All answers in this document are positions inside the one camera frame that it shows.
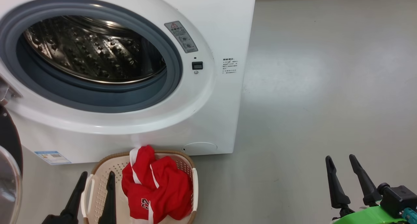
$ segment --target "laundry basket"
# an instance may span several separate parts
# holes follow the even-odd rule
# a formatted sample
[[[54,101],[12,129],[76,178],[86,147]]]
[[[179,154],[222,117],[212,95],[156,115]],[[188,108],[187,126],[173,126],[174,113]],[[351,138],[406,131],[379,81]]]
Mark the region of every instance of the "laundry basket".
[[[169,156],[176,161],[178,169],[185,172],[193,183],[191,196],[192,210],[190,215],[182,220],[174,220],[169,215],[160,224],[191,224],[194,221],[198,205],[198,176],[194,163],[189,156],[177,151],[155,151],[155,158]],[[117,224],[131,224],[128,199],[122,191],[122,170],[130,162],[129,152],[110,155],[101,160],[87,178],[85,190],[81,195],[81,212],[84,224],[98,224],[98,219],[103,214],[104,203],[107,195],[107,180],[109,172],[116,175],[116,220]]]

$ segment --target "washing machine opening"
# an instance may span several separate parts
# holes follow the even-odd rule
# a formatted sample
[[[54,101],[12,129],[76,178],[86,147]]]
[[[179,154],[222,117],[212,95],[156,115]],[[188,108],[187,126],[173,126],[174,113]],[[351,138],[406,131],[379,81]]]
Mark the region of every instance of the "washing machine opening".
[[[57,16],[31,25],[24,37],[46,62],[64,73],[105,84],[128,84],[160,74],[156,47],[129,28],[86,16]]]
[[[170,96],[182,77],[175,38],[161,29],[103,1],[36,0],[1,18],[0,59],[50,101],[90,112],[138,111]]]

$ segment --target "concrete floor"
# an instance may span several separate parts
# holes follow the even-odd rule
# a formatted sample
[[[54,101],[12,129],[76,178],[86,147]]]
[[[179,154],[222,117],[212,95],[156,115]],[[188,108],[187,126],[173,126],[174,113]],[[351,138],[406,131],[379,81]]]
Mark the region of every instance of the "concrete floor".
[[[417,191],[417,0],[257,0],[235,152],[195,156],[197,224],[329,223],[324,158],[351,208],[375,184]],[[82,171],[24,151],[18,223],[59,214]]]

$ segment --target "white handle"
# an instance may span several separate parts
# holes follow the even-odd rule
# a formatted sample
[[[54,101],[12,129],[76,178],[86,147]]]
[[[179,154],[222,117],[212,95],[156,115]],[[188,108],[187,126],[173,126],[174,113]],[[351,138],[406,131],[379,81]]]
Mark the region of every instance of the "white handle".
[[[194,190],[193,211],[197,211],[197,206],[198,206],[198,175],[197,175],[197,170],[195,168],[193,168],[193,190]]]
[[[93,193],[92,192],[90,192],[90,199],[88,201],[87,209],[85,209],[85,194],[87,193],[88,188],[90,188],[90,183],[93,183],[91,185],[91,188],[93,188],[94,187],[93,174],[90,174],[90,176],[88,176],[87,181],[85,181],[84,191],[81,193],[81,212],[82,212],[83,217],[87,217],[87,215],[90,213],[90,209],[91,209],[91,202],[92,202],[92,198],[93,198]]]

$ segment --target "washing machine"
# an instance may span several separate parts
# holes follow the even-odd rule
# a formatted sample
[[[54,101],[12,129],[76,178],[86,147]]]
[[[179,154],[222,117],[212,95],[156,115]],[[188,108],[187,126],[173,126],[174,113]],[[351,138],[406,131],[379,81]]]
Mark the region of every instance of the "washing machine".
[[[50,164],[232,153],[255,0],[0,0],[0,100]]]

